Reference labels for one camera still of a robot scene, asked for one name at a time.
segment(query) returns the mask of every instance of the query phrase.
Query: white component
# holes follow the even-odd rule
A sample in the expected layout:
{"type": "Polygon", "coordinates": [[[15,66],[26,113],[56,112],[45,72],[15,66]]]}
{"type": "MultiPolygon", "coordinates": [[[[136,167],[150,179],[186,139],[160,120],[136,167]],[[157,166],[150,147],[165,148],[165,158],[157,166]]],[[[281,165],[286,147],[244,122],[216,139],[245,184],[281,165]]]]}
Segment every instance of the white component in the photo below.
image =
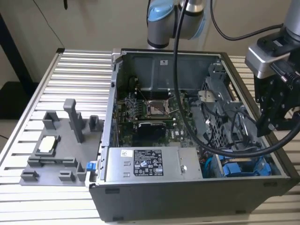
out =
{"type": "Polygon", "coordinates": [[[48,153],[52,150],[54,143],[55,143],[54,136],[46,136],[42,139],[38,149],[40,152],[48,153]]]}
{"type": "Polygon", "coordinates": [[[122,149],[121,150],[121,157],[132,157],[133,150],[122,149]]]}

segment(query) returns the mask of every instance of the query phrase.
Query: power supply label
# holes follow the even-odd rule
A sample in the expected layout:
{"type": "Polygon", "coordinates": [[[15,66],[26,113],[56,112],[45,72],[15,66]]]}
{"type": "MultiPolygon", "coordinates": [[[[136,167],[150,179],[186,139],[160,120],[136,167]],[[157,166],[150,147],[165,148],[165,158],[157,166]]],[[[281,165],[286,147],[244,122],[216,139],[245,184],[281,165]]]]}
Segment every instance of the power supply label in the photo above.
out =
{"type": "Polygon", "coordinates": [[[161,150],[135,150],[135,176],[163,176],[163,157],[161,150]]]}

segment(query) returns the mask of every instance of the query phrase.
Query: white wall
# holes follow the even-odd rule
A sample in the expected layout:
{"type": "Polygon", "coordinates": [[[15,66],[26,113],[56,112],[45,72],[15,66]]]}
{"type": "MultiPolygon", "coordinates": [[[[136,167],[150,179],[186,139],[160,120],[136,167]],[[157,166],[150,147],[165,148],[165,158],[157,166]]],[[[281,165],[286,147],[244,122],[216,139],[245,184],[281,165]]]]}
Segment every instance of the white wall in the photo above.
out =
{"type": "Polygon", "coordinates": [[[7,81],[18,81],[18,77],[0,46],[0,89],[7,81]]]}
{"type": "MultiPolygon", "coordinates": [[[[248,34],[284,22],[291,0],[217,0],[214,16],[219,28],[230,37],[248,34]]],[[[268,33],[241,41],[222,38],[212,22],[204,43],[204,51],[223,51],[230,55],[245,55],[248,46],[268,33]]]]}
{"type": "MultiPolygon", "coordinates": [[[[147,46],[147,0],[36,0],[66,48],[111,50],[147,46]]],[[[281,23],[290,0],[217,0],[215,14],[222,30],[240,35],[266,25],[281,23]]],[[[39,81],[61,47],[32,0],[0,0],[0,12],[32,78],[39,81]]],[[[206,41],[180,41],[180,49],[225,51],[243,55],[255,38],[228,42],[209,25],[206,41]]],[[[7,64],[2,60],[0,66],[7,64]]],[[[13,78],[11,68],[7,77],[13,78]]]]}

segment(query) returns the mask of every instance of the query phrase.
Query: aluminum extrusion table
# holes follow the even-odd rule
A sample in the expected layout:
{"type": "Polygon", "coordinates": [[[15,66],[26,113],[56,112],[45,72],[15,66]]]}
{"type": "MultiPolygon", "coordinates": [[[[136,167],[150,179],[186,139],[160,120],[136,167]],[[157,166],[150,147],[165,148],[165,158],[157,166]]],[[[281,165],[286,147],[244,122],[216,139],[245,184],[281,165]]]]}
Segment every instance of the aluminum extrusion table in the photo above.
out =
{"type": "MultiPolygon", "coordinates": [[[[105,118],[111,79],[111,52],[65,50],[57,53],[34,96],[0,153],[0,222],[22,225],[104,224],[86,187],[20,186],[19,180],[29,155],[40,136],[46,110],[60,118],[66,98],[75,98],[76,110],[84,118],[105,118]]],[[[230,57],[247,88],[254,96],[253,74],[245,57],[230,57]]],[[[275,132],[278,139],[286,131],[275,132]]],[[[284,147],[300,173],[300,134],[284,147]]],[[[235,224],[299,225],[300,185],[286,195],[272,197],[251,215],[137,221],[145,224],[235,224]]]]}

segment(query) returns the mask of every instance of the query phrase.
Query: black cable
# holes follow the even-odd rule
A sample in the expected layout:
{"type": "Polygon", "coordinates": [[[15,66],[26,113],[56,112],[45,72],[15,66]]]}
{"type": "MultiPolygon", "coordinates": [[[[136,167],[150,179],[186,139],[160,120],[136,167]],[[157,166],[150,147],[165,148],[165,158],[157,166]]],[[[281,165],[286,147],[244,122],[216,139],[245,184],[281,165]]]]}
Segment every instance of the black cable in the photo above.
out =
{"type": "Polygon", "coordinates": [[[289,143],[299,132],[300,132],[300,123],[298,123],[293,130],[291,130],[283,139],[278,141],[273,146],[267,147],[262,150],[254,151],[254,152],[246,152],[246,151],[238,151],[238,152],[227,152],[227,151],[221,151],[218,149],[211,148],[207,146],[205,143],[200,141],[198,137],[195,135],[193,130],[188,124],[187,118],[184,116],[184,109],[182,107],[181,101],[180,101],[180,94],[179,94],[179,88],[178,88],[178,78],[177,78],[177,57],[178,57],[178,45],[179,45],[179,38],[180,38],[180,31],[182,27],[182,21],[184,18],[184,14],[187,8],[188,0],[184,0],[182,11],[180,14],[178,27],[176,30],[175,40],[174,40],[174,52],[173,52],[173,84],[174,84],[174,93],[176,96],[176,101],[178,104],[178,109],[182,118],[182,121],[190,134],[190,136],[194,139],[194,141],[203,149],[213,154],[218,154],[222,156],[232,157],[232,158],[251,158],[251,157],[259,157],[263,155],[270,154],[283,146],[285,146],[287,143],[289,143]]]}
{"type": "Polygon", "coordinates": [[[210,114],[212,114],[213,116],[215,116],[217,118],[221,118],[221,119],[227,119],[228,118],[227,115],[220,115],[217,112],[213,112],[212,110],[209,109],[209,107],[204,102],[201,102],[201,104],[203,105],[203,107],[205,108],[205,110],[207,112],[209,112],[210,114]]]}
{"type": "Polygon", "coordinates": [[[148,5],[147,5],[147,13],[146,13],[146,22],[147,22],[147,27],[148,27],[148,11],[149,11],[149,7],[150,7],[150,2],[151,2],[151,0],[148,0],[148,5]]]}
{"type": "Polygon", "coordinates": [[[280,28],[283,27],[283,23],[282,23],[282,24],[273,25],[273,26],[269,26],[269,27],[266,27],[266,28],[263,28],[263,29],[254,31],[254,32],[252,32],[252,33],[245,34],[245,35],[243,35],[243,36],[239,36],[239,37],[229,37],[229,36],[227,36],[226,34],[224,34],[224,33],[221,31],[221,29],[218,27],[218,25],[217,25],[217,22],[216,22],[215,17],[214,17],[213,8],[212,8],[212,0],[210,0],[210,15],[211,15],[212,23],[214,24],[214,26],[215,26],[215,28],[217,29],[218,33],[219,33],[223,38],[225,38],[225,39],[228,40],[228,41],[239,41],[239,40],[243,40],[243,39],[246,39],[246,38],[249,38],[249,37],[252,37],[252,36],[261,34],[261,33],[264,33],[264,32],[269,31],[269,30],[280,29],[280,28]]]}
{"type": "Polygon", "coordinates": [[[211,130],[211,135],[210,135],[210,139],[207,142],[207,145],[210,145],[211,147],[213,147],[212,145],[212,139],[214,138],[214,130],[213,130],[213,126],[210,124],[210,130],[211,130]]]}
{"type": "Polygon", "coordinates": [[[0,137],[3,137],[4,139],[7,139],[7,140],[8,140],[8,137],[5,137],[5,136],[3,136],[3,135],[0,135],[0,137]]]}
{"type": "Polygon", "coordinates": [[[57,36],[57,34],[55,33],[55,31],[52,29],[52,27],[50,26],[50,24],[48,23],[44,13],[42,12],[42,10],[40,9],[40,7],[38,6],[38,4],[36,3],[35,0],[32,0],[34,2],[34,4],[37,6],[37,8],[39,9],[40,13],[42,14],[43,18],[45,19],[46,23],[48,24],[48,27],[52,30],[52,32],[55,34],[55,36],[57,37],[57,39],[60,41],[61,45],[65,48],[64,44],[62,43],[62,41],[60,40],[60,38],[57,36]]]}

